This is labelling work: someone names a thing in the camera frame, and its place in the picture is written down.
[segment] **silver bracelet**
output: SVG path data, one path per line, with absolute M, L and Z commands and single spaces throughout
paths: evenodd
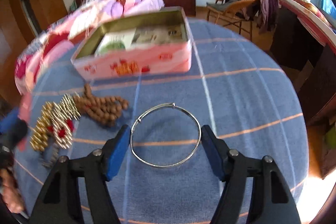
M 133 149 L 133 133 L 134 133 L 134 130 L 135 130 L 135 127 L 137 126 L 138 123 L 141 123 L 142 122 L 142 119 L 145 118 L 149 113 L 151 112 L 154 112 L 154 111 L 157 111 L 161 108 L 173 108 L 173 109 L 177 109 L 185 114 L 187 114 L 190 118 L 192 118 L 194 121 L 195 121 L 195 124 L 198 128 L 198 140 L 197 140 L 197 143 L 196 143 L 196 146 L 195 148 L 192 150 L 192 152 L 183 160 L 177 162 L 177 163 L 174 163 L 174 164 L 169 164 L 169 165 L 156 165 L 156 164 L 152 164 L 150 162 L 147 162 L 145 160 L 143 160 L 142 158 L 140 158 L 135 152 L 134 152 L 134 149 Z M 140 160 L 141 162 L 143 162 L 144 164 L 147 164 L 149 166 L 152 166 L 152 167 L 156 167 L 156 168 L 167 168 L 167 167 L 173 167 L 173 166 L 178 166 L 184 162 L 186 162 L 188 159 L 191 158 L 191 156 L 195 153 L 197 147 L 199 146 L 200 142 L 201 142 L 201 135 L 202 135 L 202 132 L 201 132 L 201 126 L 200 126 L 200 123 L 198 122 L 198 120 L 195 118 L 194 115 L 192 115 L 189 111 L 187 111 L 186 109 L 182 108 L 182 107 L 179 107 L 179 106 L 176 106 L 175 103 L 164 103 L 164 104 L 160 104 L 160 105 L 157 105 L 157 106 L 154 106 L 148 110 L 146 110 L 143 114 L 141 114 L 134 122 L 133 126 L 132 126 L 132 129 L 131 129 L 131 136 L 130 136 L 130 145 L 131 145 L 131 150 L 132 150 L 132 153 L 133 155 L 138 159 Z

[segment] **blue gripper pad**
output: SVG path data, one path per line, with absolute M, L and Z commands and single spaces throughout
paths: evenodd
M 129 146 L 130 134 L 130 127 L 123 125 L 115 138 L 108 140 L 102 148 L 106 181 L 112 180 L 118 174 Z
M 201 141 L 213 173 L 221 181 L 225 181 L 226 173 L 223 165 L 228 159 L 228 146 L 223 140 L 216 138 L 208 125 L 202 126 Z

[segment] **green object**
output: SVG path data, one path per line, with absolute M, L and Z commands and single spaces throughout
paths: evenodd
M 329 148 L 336 148 L 336 127 L 335 125 L 326 133 L 325 142 Z
M 108 43 L 106 46 L 102 47 L 99 51 L 100 54 L 104 54 L 107 53 L 109 51 L 113 51 L 113 50 L 121 50 L 121 49 L 125 49 L 125 45 L 122 41 L 117 41 L 117 42 L 111 42 Z

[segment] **round table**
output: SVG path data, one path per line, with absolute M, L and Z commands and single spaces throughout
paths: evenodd
M 71 159 L 86 156 L 113 138 L 123 124 L 132 125 L 145 110 L 175 102 L 245 156 L 271 155 L 298 201 L 308 174 L 308 144 L 290 80 L 266 53 L 238 34 L 202 20 L 189 19 L 189 24 L 194 37 L 190 71 L 92 81 L 94 95 L 120 95 L 130 107 L 113 128 L 82 117 L 75 124 L 73 146 L 60 154 Z M 84 80 L 70 62 L 73 52 L 40 77 L 32 93 L 31 127 L 46 101 L 59 102 L 63 94 L 83 91 Z M 197 134 L 189 117 L 165 109 L 137 127 L 135 150 L 152 163 L 171 164 L 191 152 Z M 49 170 L 27 145 L 23 152 L 16 151 L 15 171 L 31 213 Z M 85 223 L 92 223 L 83 179 L 79 185 Z M 248 179 L 239 223 L 246 220 L 251 185 Z M 118 216 L 129 223 L 209 222 L 223 190 L 202 145 L 186 163 L 167 169 L 141 163 L 129 149 L 118 175 L 107 186 Z

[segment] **sunlight on floor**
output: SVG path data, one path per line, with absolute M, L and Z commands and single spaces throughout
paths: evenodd
M 297 204 L 302 223 L 309 223 L 314 219 L 327 200 L 335 181 L 336 170 L 324 180 L 317 177 L 308 177 Z

